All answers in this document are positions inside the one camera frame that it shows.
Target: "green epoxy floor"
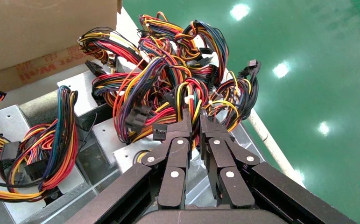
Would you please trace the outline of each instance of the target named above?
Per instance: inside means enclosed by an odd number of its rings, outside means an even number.
[[[139,14],[163,11],[182,27],[197,19],[219,28],[230,49],[228,69],[235,72],[259,59],[257,113],[307,189],[360,223],[360,0],[123,5],[136,24]]]

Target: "white pipe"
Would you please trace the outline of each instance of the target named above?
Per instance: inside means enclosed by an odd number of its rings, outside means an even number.
[[[286,156],[283,154],[276,141],[273,139],[272,135],[269,133],[269,131],[267,130],[264,123],[254,109],[251,110],[251,114],[250,117],[248,117],[248,120],[260,136],[262,142],[268,148],[269,152],[272,154],[279,167],[282,169],[283,173],[305,188],[305,185],[304,183],[302,183],[300,175],[295,172],[290,162],[287,160]]]

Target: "brown packing tape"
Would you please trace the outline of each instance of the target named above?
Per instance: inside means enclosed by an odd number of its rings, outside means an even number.
[[[78,45],[0,70],[0,90],[7,92],[93,60]]]

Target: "white cable tie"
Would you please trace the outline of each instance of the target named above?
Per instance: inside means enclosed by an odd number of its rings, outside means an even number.
[[[189,103],[190,103],[190,99],[195,99],[195,96],[194,96],[194,95],[189,95],[189,96],[184,97],[185,103],[186,103],[186,104],[189,104]]]
[[[236,95],[238,95],[238,97],[240,97],[240,89],[239,89],[239,87],[235,87],[235,90],[236,90]]]
[[[223,98],[223,96],[220,95],[216,90],[213,90],[212,92],[213,92],[215,95],[217,95],[219,98]]]

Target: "cardboard box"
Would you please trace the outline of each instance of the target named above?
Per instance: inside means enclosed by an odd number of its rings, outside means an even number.
[[[7,92],[93,60],[78,45],[0,70],[0,90]]]
[[[121,0],[0,0],[0,90],[82,64],[75,45],[91,28],[116,27]]]

